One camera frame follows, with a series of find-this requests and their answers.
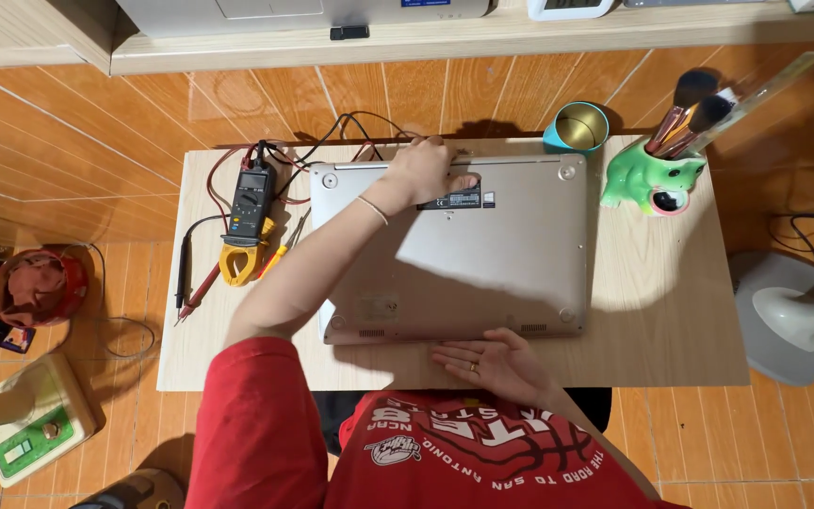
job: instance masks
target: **digital clock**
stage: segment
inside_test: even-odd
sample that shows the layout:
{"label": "digital clock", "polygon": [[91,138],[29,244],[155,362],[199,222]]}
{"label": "digital clock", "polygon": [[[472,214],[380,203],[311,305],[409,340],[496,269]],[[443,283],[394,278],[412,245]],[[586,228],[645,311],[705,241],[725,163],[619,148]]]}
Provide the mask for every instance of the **digital clock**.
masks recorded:
{"label": "digital clock", "polygon": [[529,18],[534,21],[597,18],[613,4],[614,0],[526,0]]}

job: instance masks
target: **green frog figurine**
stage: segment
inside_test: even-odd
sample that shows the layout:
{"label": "green frog figurine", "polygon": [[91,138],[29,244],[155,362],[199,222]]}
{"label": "green frog figurine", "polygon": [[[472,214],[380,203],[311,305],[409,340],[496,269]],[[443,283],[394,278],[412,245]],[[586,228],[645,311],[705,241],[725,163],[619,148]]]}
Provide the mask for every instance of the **green frog figurine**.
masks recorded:
{"label": "green frog figurine", "polygon": [[646,215],[675,215],[689,206],[689,191],[706,166],[697,152],[667,161],[650,156],[646,140],[622,150],[608,163],[608,182],[601,203],[615,208],[623,199],[633,200]]}

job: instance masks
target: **yellow clamp jaw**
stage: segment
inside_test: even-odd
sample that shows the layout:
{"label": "yellow clamp jaw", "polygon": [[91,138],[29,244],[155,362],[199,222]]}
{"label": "yellow clamp jaw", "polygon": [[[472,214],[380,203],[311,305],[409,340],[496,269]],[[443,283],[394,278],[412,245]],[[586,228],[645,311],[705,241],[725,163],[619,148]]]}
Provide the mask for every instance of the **yellow clamp jaw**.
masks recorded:
{"label": "yellow clamp jaw", "polygon": [[[257,268],[262,266],[262,257],[266,247],[269,246],[269,243],[262,239],[268,238],[274,229],[275,222],[266,217],[262,223],[262,234],[259,239],[253,239],[252,246],[232,246],[227,243],[221,245],[219,270],[225,283],[231,286],[243,286],[254,279]],[[238,272],[234,261],[240,255],[245,255],[247,261],[244,263],[243,269]]]}

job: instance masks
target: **hand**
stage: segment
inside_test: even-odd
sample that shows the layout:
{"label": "hand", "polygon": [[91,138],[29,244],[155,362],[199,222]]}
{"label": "hand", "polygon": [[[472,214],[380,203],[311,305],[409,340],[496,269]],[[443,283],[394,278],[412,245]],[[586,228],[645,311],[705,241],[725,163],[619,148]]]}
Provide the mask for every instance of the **hand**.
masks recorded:
{"label": "hand", "polygon": [[[432,360],[455,377],[520,405],[541,409],[564,392],[525,339],[505,328],[482,335],[487,341],[443,341],[432,347]],[[476,370],[470,370],[472,363]]]}
{"label": "hand", "polygon": [[382,177],[363,196],[391,216],[410,205],[476,186],[479,179],[475,176],[448,176],[453,158],[454,151],[444,145],[441,136],[414,138],[394,156]]}

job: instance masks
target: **red t-shirt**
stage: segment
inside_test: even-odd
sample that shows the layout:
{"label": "red t-shirt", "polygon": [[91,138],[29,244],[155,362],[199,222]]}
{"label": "red t-shirt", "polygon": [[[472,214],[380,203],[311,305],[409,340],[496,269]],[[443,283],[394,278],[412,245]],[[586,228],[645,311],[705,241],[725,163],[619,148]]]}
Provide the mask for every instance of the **red t-shirt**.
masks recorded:
{"label": "red t-shirt", "polygon": [[679,507],[651,502],[566,419],[460,394],[368,393],[341,427],[327,481],[297,350],[278,338],[238,343],[206,376],[186,508]]}

